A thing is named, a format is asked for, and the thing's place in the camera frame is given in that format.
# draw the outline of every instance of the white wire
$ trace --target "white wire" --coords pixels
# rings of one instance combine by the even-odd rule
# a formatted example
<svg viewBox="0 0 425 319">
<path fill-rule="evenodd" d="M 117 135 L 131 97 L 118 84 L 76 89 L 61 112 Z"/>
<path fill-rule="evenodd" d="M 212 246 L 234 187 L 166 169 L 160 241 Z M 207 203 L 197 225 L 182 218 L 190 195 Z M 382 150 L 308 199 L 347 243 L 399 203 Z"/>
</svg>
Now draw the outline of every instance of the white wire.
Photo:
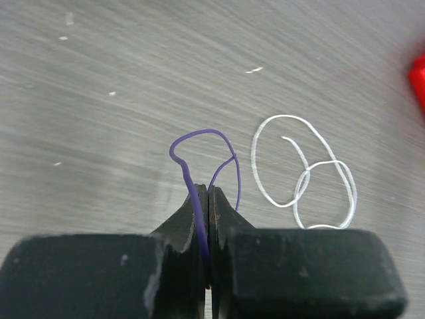
<svg viewBox="0 0 425 319">
<path fill-rule="evenodd" d="M 269 122 L 271 122 L 272 120 L 274 120 L 275 118 L 293 118 L 294 120 L 298 120 L 300 122 L 303 122 L 317 136 L 317 138 L 320 140 L 320 142 L 323 144 L 323 146 L 325 146 L 325 148 L 326 148 L 326 150 L 329 154 L 329 157 L 331 158 L 330 161 L 320 161 L 320 162 L 317 162 L 313 165 L 309 165 L 308 162 L 307 162 L 307 159 L 304 156 L 304 153 L 301 151 L 301 148 L 299 148 L 298 144 L 293 139 L 282 136 L 282 138 L 285 141 L 288 141 L 289 143 L 291 143 L 292 146 L 296 149 L 296 151 L 297 151 L 297 153 L 298 153 L 299 157 L 301 158 L 301 161 L 303 162 L 303 165 L 304 165 L 304 171 L 300 175 L 298 182 L 295 186 L 294 198 L 289 203 L 286 203 L 286 204 L 279 204 L 279 203 L 275 202 L 268 195 L 267 191 L 264 189 L 263 185 L 261 184 L 260 177 L 258 176 L 257 163 L 256 163 L 256 151 L 257 151 L 258 138 L 260 137 L 260 134 L 261 134 L 262 130 L 264 129 L 264 127 L 266 127 L 266 125 Z M 302 197 L 302 195 L 304 194 L 305 190 L 307 189 L 308 183 L 310 181 L 312 169 L 317 167 L 317 166 L 325 165 L 325 164 L 334 164 L 335 165 L 339 175 L 341 176 L 341 178 L 343 180 L 345 187 L 347 188 L 348 200 L 349 200 L 349 203 L 350 203 L 347 218 L 345 218 L 345 220 L 338 226 L 319 224 L 319 225 L 313 225 L 313 226 L 305 228 L 303 223 L 301 222 L 300 217 L 299 217 L 298 201 Z M 348 168 L 348 166 L 344 162 L 338 160 L 335 157 L 335 154 L 332 152 L 332 149 L 330 148 L 329 144 L 325 141 L 323 136 L 320 135 L 320 133 L 308 121 L 304 120 L 303 118 L 300 118 L 300 117 L 294 116 L 294 115 L 286 115 L 286 114 L 283 115 L 282 114 L 282 115 L 271 116 L 267 120 L 262 122 L 260 127 L 258 127 L 257 132 L 254 135 L 254 138 L 252 139 L 251 168 L 252 168 L 252 173 L 254 174 L 255 182 L 257 183 L 257 186 L 260 189 L 263 196 L 271 204 L 273 204 L 276 207 L 285 208 L 285 207 L 292 206 L 295 220 L 296 220 L 296 222 L 297 222 L 297 224 L 300 228 L 302 228 L 302 229 L 314 229 L 314 228 L 345 229 L 350 225 L 351 221 L 353 220 L 355 210 L 356 210 L 356 205 L 357 205 L 357 188 L 356 188 L 356 184 L 354 182 L 353 174 L 351 174 L 350 169 Z"/>
</svg>

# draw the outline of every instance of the gray surface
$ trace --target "gray surface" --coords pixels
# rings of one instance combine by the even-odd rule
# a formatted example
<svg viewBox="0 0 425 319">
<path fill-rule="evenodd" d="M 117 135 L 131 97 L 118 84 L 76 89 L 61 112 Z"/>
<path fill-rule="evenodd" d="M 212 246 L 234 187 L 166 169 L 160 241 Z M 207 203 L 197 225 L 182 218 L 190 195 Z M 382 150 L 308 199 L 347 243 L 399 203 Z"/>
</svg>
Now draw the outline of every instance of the gray surface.
<svg viewBox="0 0 425 319">
<path fill-rule="evenodd" d="M 261 196 L 249 162 L 260 122 L 295 114 L 352 169 L 352 226 L 383 238 L 410 294 L 406 318 L 422 318 L 425 127 L 405 74 L 425 48 L 424 15 L 423 0 L 3 1 L 1 257 L 33 233 L 151 231 L 186 196 L 169 144 L 206 127 L 238 152 L 243 216 L 295 227 L 290 209 Z M 260 138 L 260 175 L 282 201 L 302 167 L 279 136 L 299 141 L 311 162 L 326 158 L 299 128 L 277 120 Z M 215 137 L 179 153 L 204 183 L 228 157 Z M 234 168 L 217 184 L 234 199 Z M 311 223 L 343 219 L 332 167 L 314 172 L 300 209 Z"/>
</svg>

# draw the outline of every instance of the wire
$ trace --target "wire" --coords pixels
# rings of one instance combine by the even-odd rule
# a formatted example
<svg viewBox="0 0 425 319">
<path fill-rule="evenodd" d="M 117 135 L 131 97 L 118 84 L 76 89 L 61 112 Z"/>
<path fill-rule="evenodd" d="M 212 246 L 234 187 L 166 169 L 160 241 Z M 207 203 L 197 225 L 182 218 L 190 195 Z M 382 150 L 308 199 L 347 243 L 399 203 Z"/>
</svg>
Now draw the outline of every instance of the wire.
<svg viewBox="0 0 425 319">
<path fill-rule="evenodd" d="M 298 144 L 293 139 L 282 136 L 282 138 L 285 141 L 288 141 L 289 143 L 291 143 L 292 146 L 296 149 L 304 165 L 304 171 L 302 172 L 302 174 L 300 175 L 298 179 L 298 182 L 296 183 L 296 187 L 294 190 L 294 198 L 289 203 L 286 203 L 286 204 L 279 204 L 268 195 L 267 191 L 264 189 L 263 185 L 261 184 L 260 177 L 258 176 L 257 163 L 256 163 L 256 148 L 257 148 L 258 138 L 260 137 L 260 134 L 262 130 L 266 127 L 266 125 L 276 118 L 293 118 L 294 120 L 303 122 L 317 136 L 320 142 L 325 146 L 325 149 L 327 150 L 329 157 L 331 158 L 330 161 L 320 161 L 313 165 L 309 165 L 307 162 L 307 159 L 304 156 L 304 153 L 301 151 L 301 148 L 298 146 Z M 305 190 L 307 189 L 308 183 L 310 181 L 312 169 L 317 166 L 325 165 L 325 164 L 334 164 L 335 167 L 337 168 L 337 171 L 339 175 L 341 176 L 341 179 L 343 180 L 343 183 L 347 189 L 348 199 L 350 203 L 349 211 L 345 220 L 338 226 L 318 224 L 318 225 L 313 225 L 313 226 L 305 228 L 304 224 L 301 222 L 301 218 L 299 217 L 298 201 L 304 194 Z M 330 148 L 329 144 L 325 141 L 323 136 L 308 121 L 304 120 L 303 118 L 300 118 L 294 115 L 281 114 L 281 115 L 271 116 L 267 120 L 262 122 L 261 125 L 258 127 L 257 132 L 254 135 L 254 138 L 252 139 L 251 168 L 252 168 L 252 173 L 254 174 L 255 182 L 257 183 L 257 186 L 260 189 L 262 195 L 271 204 L 273 204 L 276 207 L 285 208 L 285 207 L 292 206 L 295 220 L 300 228 L 302 229 L 314 229 L 314 228 L 345 229 L 350 225 L 351 221 L 353 220 L 356 206 L 357 206 L 357 188 L 354 182 L 353 175 L 351 174 L 351 171 L 348 168 L 348 166 L 344 162 L 338 160 L 335 157 L 335 154 L 332 152 L 332 149 Z"/>
<path fill-rule="evenodd" d="M 205 223 L 203 219 L 203 212 L 202 212 L 202 206 L 201 206 L 201 200 L 199 199 L 199 195 L 197 193 L 197 189 L 195 187 L 195 184 L 193 183 L 191 173 L 189 171 L 189 166 L 185 162 L 185 160 L 181 159 L 177 155 L 175 155 L 175 148 L 177 145 L 179 145 L 181 142 L 188 140 L 189 138 L 192 138 L 197 135 L 201 134 L 216 134 L 220 136 L 227 144 L 232 157 L 229 158 L 227 161 L 225 161 L 223 164 L 221 164 L 218 169 L 215 171 L 211 182 L 208 186 L 208 192 L 211 190 L 211 187 L 214 185 L 214 182 L 220 173 L 220 171 L 231 161 L 234 160 L 236 164 L 236 174 L 238 176 L 238 199 L 236 200 L 236 211 L 239 209 L 240 204 L 240 196 L 242 193 L 242 185 L 241 185 L 241 178 L 240 178 L 240 166 L 239 161 L 236 156 L 235 151 L 233 150 L 232 144 L 230 143 L 229 139 L 220 131 L 208 128 L 205 130 L 199 130 L 194 131 L 192 133 L 189 133 L 187 135 L 181 136 L 180 138 L 177 138 L 170 146 L 169 154 L 173 161 L 178 163 L 181 166 L 181 170 L 183 172 L 183 179 L 185 180 L 185 184 L 187 187 L 187 190 L 189 191 L 189 195 L 191 197 L 191 203 L 193 206 L 193 216 L 195 220 L 195 228 L 197 230 L 197 236 L 198 236 L 198 242 L 199 242 L 199 248 L 201 251 L 201 258 L 203 260 L 204 268 L 206 271 L 209 271 L 210 264 L 211 264 L 211 258 L 209 253 L 209 247 L 208 247 L 208 239 L 207 239 L 207 232 L 205 231 Z"/>
</svg>

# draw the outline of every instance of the scratch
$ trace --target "scratch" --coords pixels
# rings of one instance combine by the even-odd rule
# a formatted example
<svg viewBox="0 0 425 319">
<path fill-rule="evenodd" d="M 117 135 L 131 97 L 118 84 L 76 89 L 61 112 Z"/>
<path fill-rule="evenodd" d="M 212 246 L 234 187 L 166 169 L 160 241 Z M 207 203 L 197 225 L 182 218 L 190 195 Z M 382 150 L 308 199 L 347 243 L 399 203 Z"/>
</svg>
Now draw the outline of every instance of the scratch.
<svg viewBox="0 0 425 319">
<path fill-rule="evenodd" d="M 128 260 L 128 255 L 127 254 L 122 255 L 120 265 L 124 266 L 127 260 Z"/>
<path fill-rule="evenodd" d="M 260 71 L 260 70 L 262 70 L 263 69 L 263 67 L 262 66 L 260 66 L 260 67 L 258 67 L 258 68 L 253 68 L 251 71 L 246 71 L 245 73 L 254 73 L 254 72 L 258 72 L 258 71 Z"/>
</svg>

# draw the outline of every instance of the red object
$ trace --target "red object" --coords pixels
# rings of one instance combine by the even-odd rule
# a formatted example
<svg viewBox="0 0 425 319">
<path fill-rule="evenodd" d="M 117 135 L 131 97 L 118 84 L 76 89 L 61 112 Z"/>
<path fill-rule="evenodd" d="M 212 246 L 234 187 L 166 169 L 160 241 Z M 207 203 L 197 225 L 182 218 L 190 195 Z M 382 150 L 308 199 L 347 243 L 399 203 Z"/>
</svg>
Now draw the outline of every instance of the red object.
<svg viewBox="0 0 425 319">
<path fill-rule="evenodd" d="M 409 80 L 418 96 L 423 111 L 425 111 L 425 55 L 420 56 L 413 62 Z"/>
</svg>

